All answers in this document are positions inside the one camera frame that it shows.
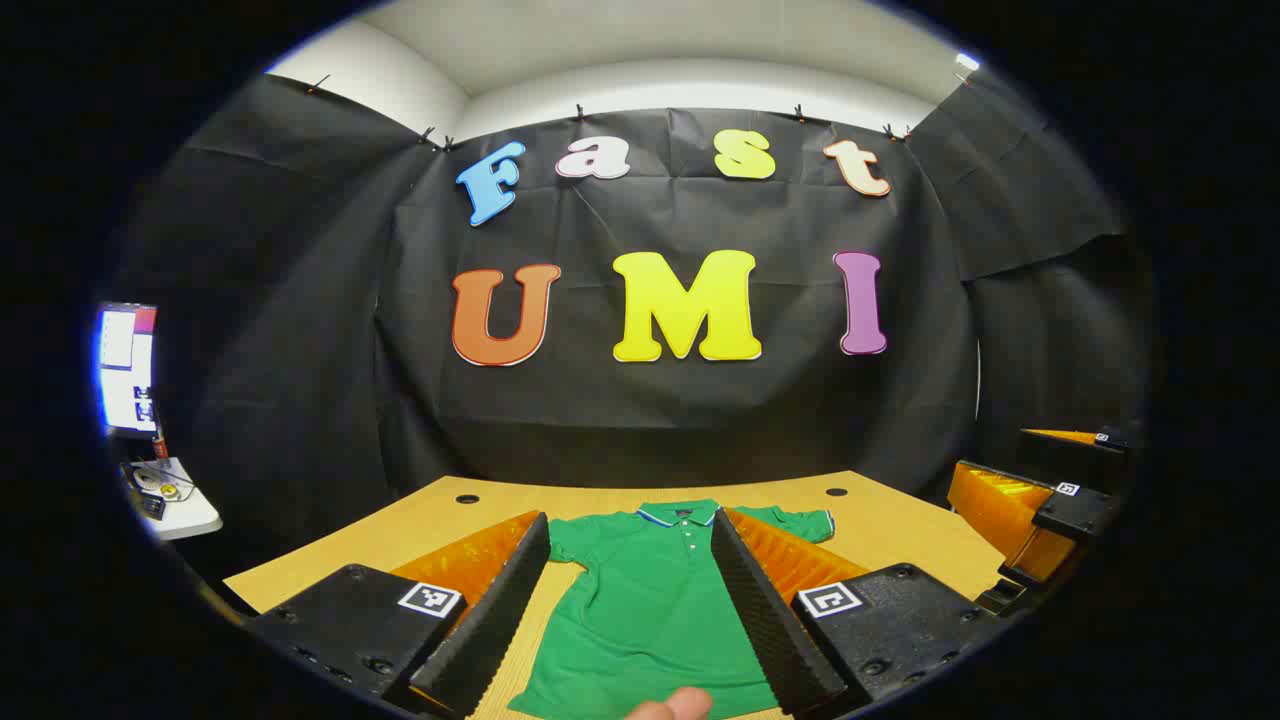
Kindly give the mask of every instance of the letter f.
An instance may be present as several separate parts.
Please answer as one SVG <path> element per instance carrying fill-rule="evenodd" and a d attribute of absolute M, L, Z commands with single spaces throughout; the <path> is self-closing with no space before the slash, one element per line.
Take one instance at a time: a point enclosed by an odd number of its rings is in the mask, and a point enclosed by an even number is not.
<path fill-rule="evenodd" d="M 458 174 L 457 184 L 466 186 L 471 196 L 471 227 L 480 225 L 516 201 L 516 193 L 502 186 L 513 186 L 520 179 L 520 168 L 511 159 L 524 154 L 525 146 L 512 141 Z"/>

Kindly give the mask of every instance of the green polo shirt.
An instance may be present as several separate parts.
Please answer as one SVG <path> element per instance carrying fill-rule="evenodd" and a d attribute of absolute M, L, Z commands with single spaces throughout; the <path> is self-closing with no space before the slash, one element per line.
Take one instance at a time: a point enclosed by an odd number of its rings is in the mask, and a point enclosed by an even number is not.
<path fill-rule="evenodd" d="M 622 720 L 681 685 L 710 720 L 777 706 L 712 557 L 714 500 L 552 520 L 552 561 L 586 569 L 552 612 L 525 692 L 508 707 L 548 720 Z M 831 514 L 735 507 L 820 542 Z"/>

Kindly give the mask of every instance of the clip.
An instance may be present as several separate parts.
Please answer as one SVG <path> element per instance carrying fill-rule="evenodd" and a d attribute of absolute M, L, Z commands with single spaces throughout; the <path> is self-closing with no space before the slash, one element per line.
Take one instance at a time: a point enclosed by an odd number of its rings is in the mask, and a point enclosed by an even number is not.
<path fill-rule="evenodd" d="M 324 82 L 326 79 L 329 79 L 329 76 L 324 76 L 323 78 L 320 78 L 320 82 Z M 320 82 L 317 82 L 317 83 L 312 85 L 311 87 L 308 87 L 307 88 L 307 95 L 315 94 L 316 88 L 320 87 Z"/>

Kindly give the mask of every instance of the monitor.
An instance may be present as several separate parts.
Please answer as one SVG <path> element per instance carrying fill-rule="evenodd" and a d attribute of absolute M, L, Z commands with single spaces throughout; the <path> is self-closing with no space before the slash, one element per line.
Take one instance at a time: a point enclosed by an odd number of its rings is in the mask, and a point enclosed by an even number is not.
<path fill-rule="evenodd" d="M 151 402 L 151 338 L 156 309 L 105 302 L 99 311 L 97 379 L 102 421 L 114 434 L 155 436 Z"/>

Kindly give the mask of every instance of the orange gripper pad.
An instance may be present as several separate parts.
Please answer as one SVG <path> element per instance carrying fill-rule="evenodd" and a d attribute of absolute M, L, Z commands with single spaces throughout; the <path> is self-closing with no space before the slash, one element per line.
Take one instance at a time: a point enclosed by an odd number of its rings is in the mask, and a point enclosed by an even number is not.
<path fill-rule="evenodd" d="M 1053 489 L 957 462 L 947 500 L 1005 564 L 1044 580 L 1075 550 L 1075 541 L 1032 523 Z"/>
<path fill-rule="evenodd" d="M 524 515 L 503 520 L 406 562 L 392 570 L 392 574 L 461 592 L 467 607 L 453 624 L 457 628 L 489 589 L 536 518 L 538 510 L 530 510 Z"/>
<path fill-rule="evenodd" d="M 1097 445 L 1097 433 L 1082 433 L 1079 430 L 1036 430 L 1027 428 L 1028 432 L 1039 433 L 1042 436 L 1060 437 L 1062 439 L 1070 439 L 1075 442 L 1083 442 L 1085 445 Z"/>
<path fill-rule="evenodd" d="M 724 509 L 737 534 L 768 575 L 782 600 L 791 605 L 797 591 L 865 575 L 870 570 L 823 550 L 786 530 Z"/>

